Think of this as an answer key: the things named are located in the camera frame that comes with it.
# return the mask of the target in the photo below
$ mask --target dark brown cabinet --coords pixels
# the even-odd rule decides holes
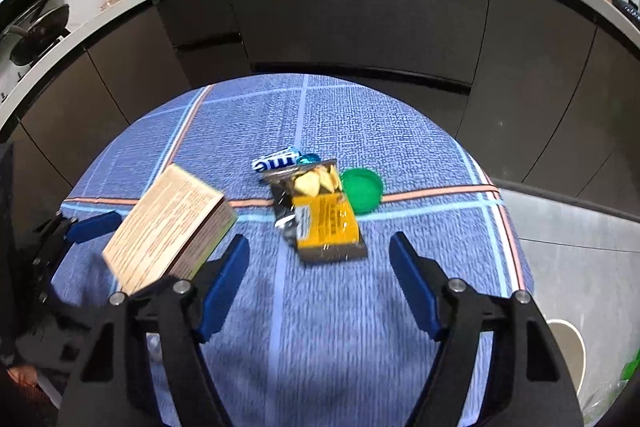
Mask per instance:
[[[231,0],[249,60],[471,83],[488,0]]]
[[[38,150],[20,124],[7,145],[2,160],[13,165],[11,219],[16,245],[20,247],[34,229],[58,211],[71,185]]]
[[[155,6],[118,26],[88,52],[129,123],[191,89]]]
[[[555,0],[490,0],[457,137],[487,174],[527,176],[571,100],[594,32]]]
[[[401,100],[442,127],[451,136],[455,136],[458,131],[466,105],[464,94],[395,80],[356,76],[344,78]]]
[[[251,74],[242,42],[180,48],[175,53],[193,89]]]
[[[640,216],[640,153],[634,149],[614,150],[578,199]]]
[[[160,0],[158,10],[174,46],[238,32],[229,0]]]
[[[87,54],[53,79],[22,124],[71,185],[128,126]]]
[[[582,79],[524,183],[577,196],[616,144],[640,126],[640,62],[598,28]]]

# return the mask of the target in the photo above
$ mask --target green lid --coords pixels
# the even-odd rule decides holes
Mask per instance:
[[[347,194],[356,215],[369,214],[382,199],[382,180],[369,169],[348,169],[340,176],[342,191]]]

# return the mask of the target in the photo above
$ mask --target kitchen utensil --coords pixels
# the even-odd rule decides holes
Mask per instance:
[[[630,3],[625,2],[623,0],[613,0],[611,1],[613,6],[618,8],[622,12],[629,21],[640,30],[640,13],[638,13],[638,9],[635,6],[632,6]]]
[[[69,20],[69,5],[63,4],[40,16],[27,30],[11,28],[10,31],[21,35],[9,55],[16,66],[26,66],[39,60],[60,37],[69,35],[66,24]]]

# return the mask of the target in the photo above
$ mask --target brown box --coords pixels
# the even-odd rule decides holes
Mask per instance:
[[[102,252],[131,295],[162,276],[192,279],[236,220],[224,194],[170,165]]]

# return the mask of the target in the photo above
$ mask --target yellow snack bag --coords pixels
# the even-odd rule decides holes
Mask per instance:
[[[366,257],[335,160],[265,171],[262,177],[273,193],[276,228],[304,263]]]
[[[341,192],[294,196],[299,248],[357,243],[360,230],[351,205]]]

